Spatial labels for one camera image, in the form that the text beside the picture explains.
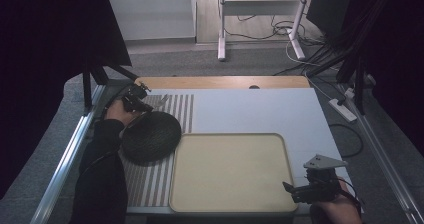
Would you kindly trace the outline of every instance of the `carpeted floor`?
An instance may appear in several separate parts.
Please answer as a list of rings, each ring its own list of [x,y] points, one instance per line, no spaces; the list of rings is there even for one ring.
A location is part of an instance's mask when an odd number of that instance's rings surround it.
[[[285,43],[274,48],[236,49],[229,47],[227,61],[217,60],[216,50],[195,50],[160,53],[132,54],[133,67],[129,68],[140,76],[220,76],[220,75],[258,75],[268,76],[286,68],[296,66],[285,52]],[[317,47],[308,47],[305,52],[311,55]],[[122,78],[120,74],[108,70],[113,78]],[[298,75],[300,70],[285,73]],[[335,71],[327,70],[319,76],[334,84]],[[323,80],[312,81],[330,97],[340,97],[340,93]],[[28,161],[20,176],[0,202],[0,223],[29,223],[50,178],[63,154],[64,149],[83,113],[82,79],[77,76],[64,87],[65,97],[60,109],[45,133],[37,150]],[[347,124],[329,105],[328,98],[317,91],[322,109],[329,124],[343,124],[353,128],[361,135],[358,124]],[[420,206],[424,205],[424,167],[423,157],[403,135],[399,128],[380,108],[372,97],[372,90],[364,93],[366,116],[375,133],[384,145],[394,166],[409,187]],[[347,154],[359,147],[360,139],[346,128],[332,127],[334,139],[341,154]],[[366,223],[409,223],[396,196],[384,177],[368,143],[363,151],[351,158],[347,167],[349,175],[363,200],[364,221]],[[70,215],[72,193],[64,191],[56,204],[49,223],[66,223]],[[144,217],[128,217],[127,223],[144,223]],[[294,223],[310,223],[307,217],[296,218]]]

